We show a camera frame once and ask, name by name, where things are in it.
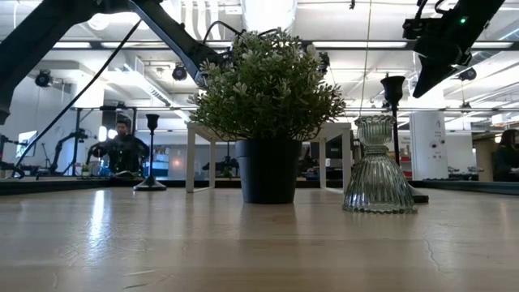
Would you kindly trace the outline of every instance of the desk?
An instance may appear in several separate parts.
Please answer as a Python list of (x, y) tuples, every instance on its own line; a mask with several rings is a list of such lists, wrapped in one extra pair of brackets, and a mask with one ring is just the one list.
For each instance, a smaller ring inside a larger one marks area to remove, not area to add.
[[(326, 188), (326, 142), (342, 135), (342, 181), (347, 186), (351, 178), (351, 124), (348, 122), (326, 122), (321, 127), (319, 134), (309, 142), (319, 142), (319, 165), (320, 165), (320, 186)], [(195, 190), (195, 138), (199, 135), (210, 142), (209, 159), (209, 188), (215, 186), (216, 175), (216, 145), (222, 141), (218, 136), (196, 122), (187, 123), (187, 167), (186, 167), (186, 191), (205, 191), (205, 189)]]
[(0, 197), (5, 291), (516, 291), (519, 200), (421, 190), (418, 215), (342, 195), (243, 205), (240, 190)]

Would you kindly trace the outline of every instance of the black candle holder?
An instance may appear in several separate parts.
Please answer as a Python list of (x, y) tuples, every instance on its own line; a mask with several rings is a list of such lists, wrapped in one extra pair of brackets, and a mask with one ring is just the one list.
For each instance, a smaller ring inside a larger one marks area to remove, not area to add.
[(158, 126), (159, 115), (146, 114), (146, 119), (148, 120), (148, 129), (152, 137), (150, 143), (149, 176), (143, 182), (133, 187), (133, 189), (134, 191), (165, 191), (166, 186), (158, 182), (155, 176), (153, 176), (153, 136)]
[[(392, 116), (395, 118), (395, 123), (392, 126), (393, 133), (393, 142), (395, 147), (395, 161), (398, 165), (400, 165), (400, 149), (398, 146), (398, 120), (397, 120), (397, 111), (398, 111), (398, 102), (404, 96), (402, 87), (404, 85), (405, 77), (404, 76), (388, 76), (382, 79), (380, 82), (384, 86), (384, 98), (391, 106)], [(415, 203), (428, 203), (429, 196), (428, 195), (419, 195), (413, 194), (413, 199)]]

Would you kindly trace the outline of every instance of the black cable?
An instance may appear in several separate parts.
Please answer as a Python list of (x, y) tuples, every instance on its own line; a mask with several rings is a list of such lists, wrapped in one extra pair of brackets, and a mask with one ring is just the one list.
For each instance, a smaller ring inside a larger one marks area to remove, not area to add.
[(239, 31), (237, 31), (236, 29), (234, 29), (233, 27), (231, 27), (230, 25), (226, 24), (225, 22), (223, 21), (220, 21), (220, 20), (217, 20), (215, 22), (213, 22), (211, 25), (209, 25), (209, 28), (207, 30), (207, 32), (205, 33), (205, 36), (204, 36), (204, 40), (202, 41), (202, 44), (205, 44), (205, 42), (208, 40), (208, 37), (209, 37), (209, 33), (211, 33), (211, 29), (217, 25), (217, 24), (221, 24), (222, 26), (226, 27), (227, 29), (229, 29), (231, 32), (234, 32), (235, 35), (241, 35), (241, 33)]
[(122, 39), (121, 43), (119, 44), (119, 46), (115, 49), (115, 51), (108, 57), (108, 60), (106, 60), (105, 64), (103, 65), (103, 67), (101, 67), (101, 69), (92, 77), (92, 79), (90, 80), (90, 82), (87, 84), (87, 86), (85, 86), (85, 88), (83, 88), (83, 90), (81, 90), (80, 93), (78, 93), (78, 95), (76, 95), (74, 97), (74, 99), (71, 100), (71, 102), (66, 105), (65, 109), (63, 109), (57, 116), (56, 118), (54, 118), (54, 120), (52, 122), (50, 122), (50, 124), (25, 148), (25, 151), (24, 153), (22, 154), (22, 156), (19, 158), (19, 160), (16, 162), (16, 167), (18, 167), (21, 163), (22, 163), (22, 160), (25, 158), (25, 156), (27, 155), (27, 153), (29, 152), (29, 150), (31, 150), (32, 147), (34, 147), (34, 145), (36, 145), (36, 142), (38, 142), (39, 139), (41, 139), (41, 137), (43, 137), (45, 134), (47, 134), (47, 132), (54, 126), (54, 124), (56, 124), (56, 122), (59, 121), (59, 119), (75, 104), (76, 101), (79, 100), (79, 98), (81, 96), (83, 96), (83, 94), (92, 86), (92, 84), (94, 84), (94, 82), (96, 82), (96, 80), (99, 78), (99, 76), (101, 76), (101, 74), (103, 73), (103, 71), (108, 67), (108, 65), (112, 62), (112, 60), (114, 60), (115, 56), (119, 53), (119, 51), (122, 49), (122, 47), (124, 46), (124, 44), (130, 39), (131, 35), (135, 32), (135, 30), (137, 30), (137, 28), (139, 27), (139, 24), (141, 23), (142, 20), (139, 20), (137, 22), (137, 24), (135, 24), (135, 26), (128, 32), (128, 34), (124, 37), (124, 39)]
[(416, 20), (420, 19), (422, 17), (422, 11), (423, 11), (423, 8), (425, 8), (426, 4), (427, 4), (427, 0), (421, 0), (420, 3), (420, 8), (418, 9), (418, 12), (416, 12), (416, 15), (414, 16), (414, 18)]
[(269, 34), (271, 32), (277, 32), (277, 28), (273, 28), (273, 29), (269, 29), (268, 31), (264, 31), (264, 32), (258, 34), (258, 37), (264, 36), (264, 35)]
[(444, 0), (438, 0), (438, 2), (435, 4), (435, 11), (436, 11), (436, 13), (445, 14), (445, 12), (447, 12), (447, 11), (445, 11), (443, 9), (440, 9), (440, 5), (443, 2), (444, 2)]

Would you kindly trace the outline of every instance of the clear glass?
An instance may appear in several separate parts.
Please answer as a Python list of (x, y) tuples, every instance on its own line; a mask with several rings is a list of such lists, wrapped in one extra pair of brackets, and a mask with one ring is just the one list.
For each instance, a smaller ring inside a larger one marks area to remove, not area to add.
[(365, 156), (355, 166), (342, 208), (362, 213), (416, 213), (411, 187), (385, 144), (392, 140), (395, 118), (388, 115), (355, 121)]

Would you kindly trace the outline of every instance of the dark pot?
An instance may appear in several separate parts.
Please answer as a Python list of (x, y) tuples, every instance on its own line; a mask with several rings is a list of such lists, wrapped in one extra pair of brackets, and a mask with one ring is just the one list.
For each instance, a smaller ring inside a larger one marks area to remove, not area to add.
[(243, 140), (236, 142), (245, 203), (291, 204), (301, 142), (293, 140)]

